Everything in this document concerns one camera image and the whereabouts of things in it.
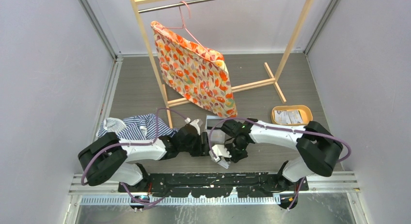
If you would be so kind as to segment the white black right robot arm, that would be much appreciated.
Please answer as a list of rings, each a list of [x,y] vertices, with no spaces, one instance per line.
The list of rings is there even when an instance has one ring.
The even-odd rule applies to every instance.
[[[311,174],[330,177],[343,151],[342,142],[315,121],[305,126],[282,126],[253,118],[228,118],[221,131],[229,142],[212,146],[210,155],[216,162],[226,160],[222,164],[225,168],[229,162],[246,158],[250,144],[273,144],[298,151],[299,156],[285,161],[274,179],[282,190],[291,189]]]

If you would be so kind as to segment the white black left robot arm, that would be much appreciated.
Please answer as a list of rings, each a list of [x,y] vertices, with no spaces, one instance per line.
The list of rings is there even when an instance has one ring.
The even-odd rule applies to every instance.
[[[179,153],[192,157],[209,154],[206,132],[186,124],[174,134],[157,134],[150,140],[121,139],[114,132],[105,133],[78,154],[83,169],[82,185],[97,186],[106,181],[130,185],[135,191],[148,188],[148,174],[139,160],[169,160]]]

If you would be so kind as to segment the lower silver VIP card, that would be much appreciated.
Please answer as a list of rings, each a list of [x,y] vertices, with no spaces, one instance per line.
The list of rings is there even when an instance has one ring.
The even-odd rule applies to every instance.
[[[299,110],[290,110],[287,112],[291,124],[302,124],[303,119]]]

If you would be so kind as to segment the blue white striped shirt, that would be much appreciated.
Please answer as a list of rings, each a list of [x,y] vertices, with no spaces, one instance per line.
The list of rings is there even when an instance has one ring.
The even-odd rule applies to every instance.
[[[108,132],[116,133],[120,139],[151,140],[156,136],[173,136],[178,130],[170,128],[161,118],[150,113],[125,119],[106,118],[101,122],[96,137],[101,138]]]

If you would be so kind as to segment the orange floral garment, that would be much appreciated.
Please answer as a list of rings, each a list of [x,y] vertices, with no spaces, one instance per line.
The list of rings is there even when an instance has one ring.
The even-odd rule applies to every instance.
[[[219,117],[237,116],[223,55],[151,22],[163,81],[189,102]]]

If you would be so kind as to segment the tan oval tray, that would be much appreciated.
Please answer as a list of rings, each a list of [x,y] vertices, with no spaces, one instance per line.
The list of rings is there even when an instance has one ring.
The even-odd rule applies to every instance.
[[[276,106],[271,111],[271,121],[274,124],[277,124],[274,121],[274,111],[275,110],[279,110],[279,111],[299,110],[302,116],[302,119],[303,119],[303,123],[302,124],[289,124],[289,125],[283,125],[283,126],[304,126],[313,120],[313,115],[312,115],[311,110],[305,105]]]

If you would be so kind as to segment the wooden clothes rack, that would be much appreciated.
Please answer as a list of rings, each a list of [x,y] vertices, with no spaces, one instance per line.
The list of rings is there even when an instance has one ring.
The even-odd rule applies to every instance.
[[[139,6],[160,1],[165,0],[130,0],[167,108],[192,103],[220,117],[235,117],[237,108],[234,93],[268,85],[275,88],[283,103],[286,102],[278,80],[314,0],[305,1],[276,72],[272,72],[269,65],[264,64],[269,76],[267,79],[238,86],[232,85],[226,62],[220,52],[204,47],[196,38],[185,39],[176,34],[173,27],[152,22],[154,43],[150,44]],[[181,6],[189,6],[189,3],[180,0],[178,7]]]

